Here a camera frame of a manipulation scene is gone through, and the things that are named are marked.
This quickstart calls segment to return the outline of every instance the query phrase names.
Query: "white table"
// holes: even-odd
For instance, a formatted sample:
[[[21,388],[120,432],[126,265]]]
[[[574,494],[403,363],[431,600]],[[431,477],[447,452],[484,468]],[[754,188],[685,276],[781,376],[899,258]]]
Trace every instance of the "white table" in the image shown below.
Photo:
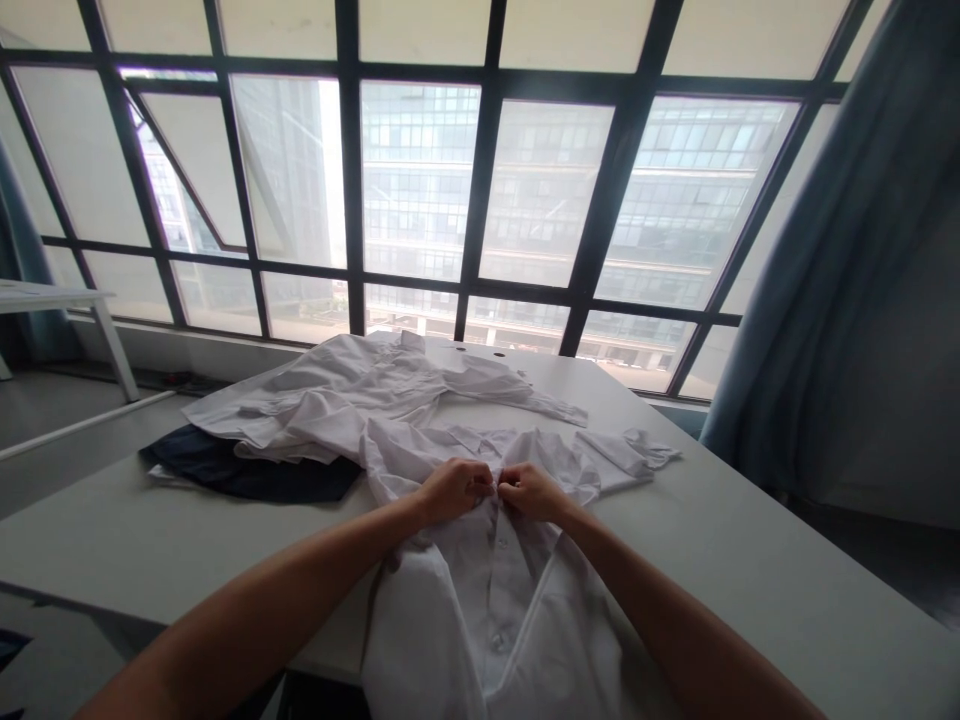
[[[133,373],[130,372],[123,345],[120,344],[120,338],[117,336],[117,329],[113,326],[113,320],[110,319],[107,304],[104,302],[104,298],[112,296],[113,293],[102,290],[62,288],[54,285],[0,280],[0,314],[90,308],[100,327],[100,332],[103,333],[107,347],[110,348],[110,363],[113,365],[113,372],[117,376],[123,395],[127,402],[136,402],[140,399],[140,393],[133,380]],[[0,380],[9,380],[11,377],[10,369],[0,357]]]
[[[443,361],[453,343],[429,341]],[[467,346],[491,356],[491,348]],[[684,453],[597,515],[752,643],[831,718],[960,712],[960,637],[809,529],[594,364],[508,351],[540,390],[590,412],[592,430],[638,426]],[[575,428],[445,398],[438,422]],[[150,486],[128,458],[0,523],[0,583],[106,616],[167,625],[262,558],[373,507],[282,507]],[[356,682],[368,576],[292,667]]]

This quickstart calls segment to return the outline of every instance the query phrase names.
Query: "window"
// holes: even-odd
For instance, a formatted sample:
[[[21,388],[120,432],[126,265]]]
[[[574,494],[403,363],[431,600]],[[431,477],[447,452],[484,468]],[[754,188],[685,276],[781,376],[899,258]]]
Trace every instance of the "window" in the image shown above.
[[[187,323],[194,327],[260,334],[250,273],[237,268],[174,261]]]
[[[503,103],[481,277],[567,286],[612,118],[613,108]]]
[[[480,88],[365,82],[360,97],[365,267],[459,280],[478,111],[446,108],[479,108]]]
[[[697,359],[690,368],[690,374],[680,389],[680,395],[701,400],[713,400],[720,384],[720,376],[727,366],[730,351],[737,338],[737,329],[713,327],[707,339],[697,353]]]
[[[346,267],[338,83],[235,75],[231,86],[260,254]]]
[[[402,332],[453,339],[457,296],[389,285],[366,287],[366,332]]]
[[[0,143],[54,281],[118,317],[709,401],[892,5],[851,2],[15,0]]]
[[[795,115],[788,103],[656,98],[596,297],[705,307]]]
[[[666,392],[693,325],[591,310],[577,350],[627,387]]]
[[[343,280],[264,273],[263,288],[274,337],[317,345],[350,332]]]
[[[464,339],[508,350],[556,355],[570,308],[470,298]]]

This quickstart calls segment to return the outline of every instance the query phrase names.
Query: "glass pane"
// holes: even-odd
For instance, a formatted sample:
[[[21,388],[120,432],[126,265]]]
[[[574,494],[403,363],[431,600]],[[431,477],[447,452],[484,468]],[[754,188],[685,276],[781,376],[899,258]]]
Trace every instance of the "glass pane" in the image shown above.
[[[686,0],[664,75],[810,80],[847,0]]]
[[[480,275],[570,282],[613,108],[504,102]]]
[[[346,281],[279,273],[262,277],[272,337],[319,345],[350,332]]]
[[[179,260],[171,265],[188,324],[260,335],[260,316],[249,270]]]
[[[592,360],[633,390],[666,392],[694,327],[591,310],[577,357]]]
[[[203,0],[99,0],[110,47],[118,52],[209,55]]]
[[[870,45],[870,41],[876,34],[888,7],[890,7],[890,0],[873,0],[870,3],[870,9],[867,11],[866,17],[863,18],[857,36],[853,39],[853,43],[847,51],[847,57],[844,58],[843,65],[837,71],[837,80],[850,82],[853,79],[853,73],[860,67],[863,54],[867,51],[867,46]]]
[[[510,0],[500,67],[636,72],[653,0]]]
[[[77,235],[146,247],[143,216],[97,72],[13,72]]]
[[[206,209],[224,245],[244,252],[236,178],[220,98],[142,95],[157,129]]]
[[[0,140],[13,166],[13,173],[23,190],[27,211],[33,226],[41,235],[64,237],[57,213],[50,202],[50,195],[37,170],[33,154],[23,136],[23,129],[13,112],[13,105],[6,92],[0,91]]]
[[[470,298],[466,342],[556,355],[570,308],[515,300]]]
[[[790,172],[787,173],[787,177],[780,187],[780,192],[777,193],[777,199],[770,207],[770,212],[767,213],[767,217],[760,227],[760,232],[757,233],[753,246],[747,253],[747,259],[730,288],[730,294],[723,302],[723,312],[736,315],[742,315],[746,312],[747,303],[753,295],[753,289],[757,285],[760,273],[763,272],[774,243],[780,237],[784,225],[787,224],[787,219],[793,211],[793,206],[800,195],[800,191],[803,190],[810,170],[813,169],[814,163],[820,157],[820,151],[833,129],[833,123],[837,118],[839,109],[839,105],[824,105],[817,113],[810,131],[800,147],[800,152],[797,153],[797,157],[790,167]]]
[[[337,81],[231,82],[260,256],[346,267]]]
[[[655,98],[596,297],[705,307],[796,112]]]
[[[217,74],[212,70],[158,70],[154,68],[120,68],[120,77],[145,77],[153,80],[200,80],[216,82]]]
[[[490,0],[360,0],[360,59],[483,65]]]
[[[77,0],[6,0],[0,3],[5,48],[90,50]]]
[[[459,280],[480,88],[364,82],[364,267]]]
[[[337,57],[333,0],[220,0],[220,24],[230,55]]]
[[[378,330],[453,339],[457,296],[432,290],[411,290],[389,285],[366,286],[367,334]]]
[[[136,108],[131,107],[130,114],[137,129],[167,247],[179,252],[247,257],[246,247],[233,247],[230,252],[220,247],[186,187],[180,182],[173,164],[153,136],[150,126],[143,121]]]
[[[83,257],[97,288],[116,295],[107,298],[111,315],[173,322],[152,258],[91,250],[84,250]]]
[[[707,339],[693,361],[690,374],[680,388],[683,397],[695,397],[713,400],[723,369],[727,366],[733,341],[737,339],[737,328],[714,326],[707,333]]]
[[[47,265],[50,266],[50,274],[53,276],[54,285],[59,285],[60,287],[86,287],[86,284],[83,282],[83,276],[80,274],[80,268],[77,267],[77,261],[73,257],[72,250],[44,245],[43,252],[47,256]]]

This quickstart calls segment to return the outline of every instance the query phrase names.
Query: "hand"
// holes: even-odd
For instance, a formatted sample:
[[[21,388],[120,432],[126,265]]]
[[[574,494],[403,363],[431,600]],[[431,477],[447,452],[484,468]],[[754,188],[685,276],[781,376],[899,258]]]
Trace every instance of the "hand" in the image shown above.
[[[476,460],[451,458],[434,470],[414,496],[421,501],[427,525],[456,520],[493,495],[490,466]]]
[[[531,463],[504,468],[497,493],[510,507],[542,522],[560,524],[563,516],[577,507],[553,478]]]

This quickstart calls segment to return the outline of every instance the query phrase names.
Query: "window frame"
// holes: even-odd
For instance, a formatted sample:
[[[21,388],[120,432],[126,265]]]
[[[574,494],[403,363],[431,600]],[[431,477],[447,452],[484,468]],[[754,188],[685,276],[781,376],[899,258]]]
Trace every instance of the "window frame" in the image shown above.
[[[251,337],[249,335],[190,326],[184,313],[171,263],[179,260],[245,269],[252,276],[260,323],[260,334],[255,337],[297,347],[309,347],[309,345],[271,336],[261,278],[263,272],[346,281],[350,331],[360,335],[364,334],[365,330],[364,297],[367,285],[449,293],[456,298],[455,341],[463,341],[468,322],[467,308],[471,297],[569,308],[568,320],[560,342],[560,355],[568,357],[576,355],[587,316],[591,310],[679,320],[692,323],[694,330],[686,348],[681,353],[669,386],[663,393],[637,391],[642,395],[669,398],[683,397],[681,390],[684,382],[711,328],[739,326],[740,315],[722,312],[724,300],[807,137],[817,112],[824,104],[839,103],[847,90],[848,83],[837,82],[835,77],[871,4],[871,0],[850,0],[813,79],[769,80],[663,75],[664,62],[680,17],[682,0],[657,0],[650,18],[640,61],[632,74],[501,68],[499,57],[507,0],[491,1],[485,62],[479,67],[361,61],[358,0],[336,0],[338,58],[329,61],[236,57],[226,54],[217,0],[204,0],[212,48],[210,56],[114,52],[109,46],[96,0],[77,0],[77,2],[91,49],[59,51],[0,48],[0,81],[10,97],[15,115],[64,232],[65,237],[62,238],[43,236],[43,242],[47,246],[63,247],[72,251],[87,287],[94,288],[95,283],[84,260],[84,250],[149,257],[156,262],[160,273],[173,318],[172,327],[195,330],[208,335],[249,338]],[[77,236],[14,77],[13,69],[24,65],[82,68],[94,70],[99,74],[147,228],[148,247],[121,246]],[[173,76],[163,79],[143,77],[131,74],[130,68],[173,71]],[[199,79],[201,76],[194,73],[206,73],[210,79]],[[251,203],[236,123],[236,109],[231,94],[230,77],[234,74],[338,80],[345,199],[346,269],[278,262],[260,257],[254,237]],[[479,122],[459,280],[429,280],[373,273],[364,268],[360,103],[360,83],[363,80],[473,85],[480,89]],[[140,94],[144,92],[219,97],[223,106],[233,173],[240,200],[246,258],[200,255],[171,250],[167,247],[160,210],[150,185],[146,163],[129,112],[131,98],[139,99]],[[658,95],[780,100],[799,104],[783,145],[747,215],[742,231],[733,244],[730,256],[719,273],[714,290],[702,310],[603,300],[594,297],[607,250],[616,231],[620,207],[631,169],[641,146],[647,117],[653,100]],[[613,120],[603,147],[600,169],[567,287],[527,285],[479,276],[500,112],[505,100],[604,105],[614,108]],[[652,150],[659,147],[658,142],[659,138],[650,137],[643,147],[645,150]],[[751,142],[752,138],[745,140],[742,144],[752,146]],[[136,319],[131,321],[146,325],[171,326],[166,323]],[[684,399],[709,402],[697,398]]]

